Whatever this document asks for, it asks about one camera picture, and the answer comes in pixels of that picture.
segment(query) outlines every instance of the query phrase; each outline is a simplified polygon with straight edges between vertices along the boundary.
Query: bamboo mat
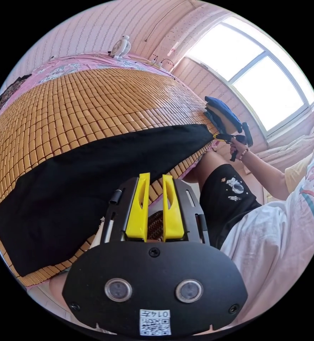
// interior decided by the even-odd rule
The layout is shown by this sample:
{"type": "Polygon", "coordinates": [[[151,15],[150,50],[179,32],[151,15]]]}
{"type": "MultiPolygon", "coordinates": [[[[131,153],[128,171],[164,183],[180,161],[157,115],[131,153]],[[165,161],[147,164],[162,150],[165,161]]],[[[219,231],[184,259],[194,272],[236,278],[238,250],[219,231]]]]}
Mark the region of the bamboo mat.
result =
{"type": "MultiPolygon", "coordinates": [[[[45,160],[88,142],[131,131],[181,124],[206,124],[205,103],[171,77],[129,69],[86,70],[36,86],[0,116],[0,202],[16,180],[45,160]]],[[[207,147],[177,165],[182,175],[207,147]]],[[[149,203],[162,194],[161,179],[150,186],[149,203]]],[[[0,251],[25,286],[39,284],[68,268],[88,250],[90,237],[63,263],[20,277],[0,241],[0,251]]]]}

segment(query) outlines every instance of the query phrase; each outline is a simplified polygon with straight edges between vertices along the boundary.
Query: electrical cable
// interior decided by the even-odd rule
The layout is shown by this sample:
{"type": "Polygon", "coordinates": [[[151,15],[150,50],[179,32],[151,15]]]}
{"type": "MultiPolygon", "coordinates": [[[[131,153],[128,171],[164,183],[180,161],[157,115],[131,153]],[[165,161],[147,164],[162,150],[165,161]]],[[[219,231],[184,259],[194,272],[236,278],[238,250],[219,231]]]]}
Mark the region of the electrical cable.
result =
{"type": "Polygon", "coordinates": [[[154,62],[153,64],[145,64],[145,63],[143,63],[142,61],[135,61],[135,64],[136,64],[136,63],[141,63],[141,64],[143,64],[143,65],[145,65],[145,66],[153,66],[153,65],[155,65],[155,64],[157,63],[157,59],[158,59],[158,56],[155,58],[155,62],[154,62]]]}
{"type": "Polygon", "coordinates": [[[174,62],[172,61],[172,60],[170,60],[170,59],[168,59],[168,58],[164,58],[162,61],[161,61],[161,63],[163,63],[163,61],[165,61],[165,60],[168,60],[168,61],[170,61],[171,63],[172,63],[172,71],[170,71],[170,75],[174,72],[174,70],[175,70],[175,64],[174,64],[174,62]]]}
{"type": "Polygon", "coordinates": [[[184,0],[182,2],[180,2],[179,4],[177,4],[176,6],[174,6],[173,8],[171,8],[171,10],[166,13],[159,21],[157,21],[156,25],[154,26],[154,28],[151,30],[150,34],[146,37],[146,39],[144,40],[145,42],[147,42],[147,40],[149,39],[150,35],[152,34],[152,32],[154,31],[154,29],[156,28],[156,26],[173,10],[175,9],[178,5],[181,5],[182,3],[186,2],[188,0],[184,0]]]}

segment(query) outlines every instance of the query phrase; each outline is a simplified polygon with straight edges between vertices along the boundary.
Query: bed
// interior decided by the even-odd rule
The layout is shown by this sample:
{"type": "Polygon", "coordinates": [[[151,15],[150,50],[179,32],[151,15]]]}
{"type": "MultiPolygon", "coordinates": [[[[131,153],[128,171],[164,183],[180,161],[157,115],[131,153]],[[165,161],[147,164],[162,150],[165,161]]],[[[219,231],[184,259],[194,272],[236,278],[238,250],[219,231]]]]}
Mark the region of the bed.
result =
{"type": "MultiPolygon", "coordinates": [[[[85,145],[128,132],[183,124],[205,124],[205,103],[179,79],[151,62],[129,54],[106,53],[52,59],[33,70],[0,108],[0,203],[20,176],[40,163],[85,145]]],[[[211,148],[209,143],[176,165],[183,178],[211,148]]],[[[149,204],[161,198],[161,180],[150,186],[149,204]]],[[[20,276],[0,240],[0,253],[25,286],[40,284],[64,271],[92,243],[89,236],[73,257],[20,276]]]]}

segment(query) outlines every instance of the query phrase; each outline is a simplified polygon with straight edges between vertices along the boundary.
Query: pink bedsheet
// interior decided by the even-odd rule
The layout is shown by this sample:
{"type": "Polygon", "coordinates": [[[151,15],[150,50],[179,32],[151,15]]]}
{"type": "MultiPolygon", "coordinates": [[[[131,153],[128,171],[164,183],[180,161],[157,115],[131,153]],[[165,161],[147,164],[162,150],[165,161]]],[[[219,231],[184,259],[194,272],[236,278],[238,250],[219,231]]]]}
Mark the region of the pink bedsheet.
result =
{"type": "Polygon", "coordinates": [[[21,85],[20,89],[16,91],[2,107],[0,110],[0,115],[2,115],[2,113],[9,107],[11,103],[35,86],[73,72],[92,69],[119,68],[148,71],[171,77],[170,73],[167,71],[163,69],[157,69],[154,66],[144,65],[144,63],[148,64],[150,62],[140,56],[130,53],[120,59],[109,57],[106,53],[85,53],[77,56],[53,58],[49,62],[32,71],[32,75],[21,85]],[[137,59],[143,60],[144,62],[141,63],[137,61],[137,59]]]}

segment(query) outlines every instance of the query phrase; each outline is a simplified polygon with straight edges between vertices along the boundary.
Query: hand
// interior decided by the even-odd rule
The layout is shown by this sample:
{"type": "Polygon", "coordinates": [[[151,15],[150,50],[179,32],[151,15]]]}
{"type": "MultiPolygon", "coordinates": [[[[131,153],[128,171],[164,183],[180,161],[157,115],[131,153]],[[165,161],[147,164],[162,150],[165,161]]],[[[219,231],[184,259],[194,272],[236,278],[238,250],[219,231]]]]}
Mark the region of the hand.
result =
{"type": "Polygon", "coordinates": [[[235,138],[231,139],[231,143],[232,144],[231,144],[230,153],[232,155],[237,150],[238,153],[236,155],[236,159],[239,160],[242,153],[247,149],[247,146],[245,146],[241,142],[237,141],[235,138]]]}

